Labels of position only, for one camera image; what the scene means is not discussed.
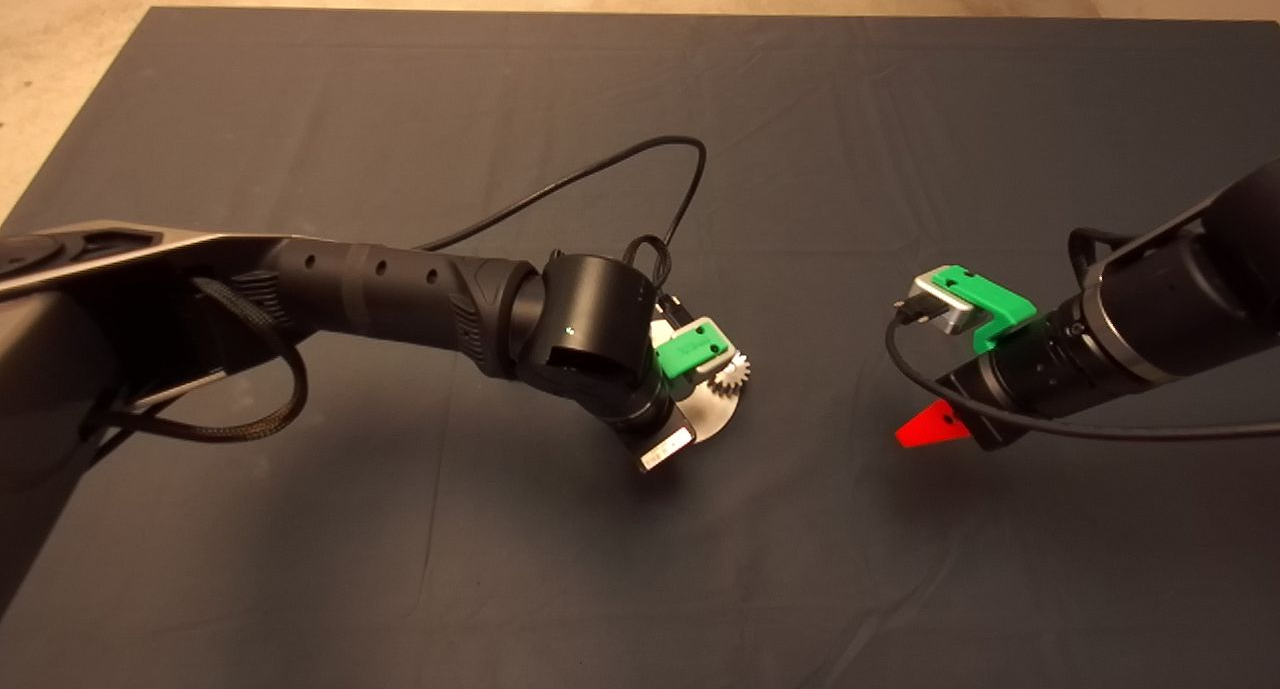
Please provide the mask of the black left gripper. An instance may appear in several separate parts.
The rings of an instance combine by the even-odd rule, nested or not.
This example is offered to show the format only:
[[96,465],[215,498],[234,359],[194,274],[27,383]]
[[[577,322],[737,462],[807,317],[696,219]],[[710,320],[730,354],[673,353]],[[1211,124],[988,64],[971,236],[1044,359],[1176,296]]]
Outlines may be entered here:
[[640,473],[652,473],[678,452],[692,447],[698,434],[677,402],[659,393],[635,414],[612,421]]

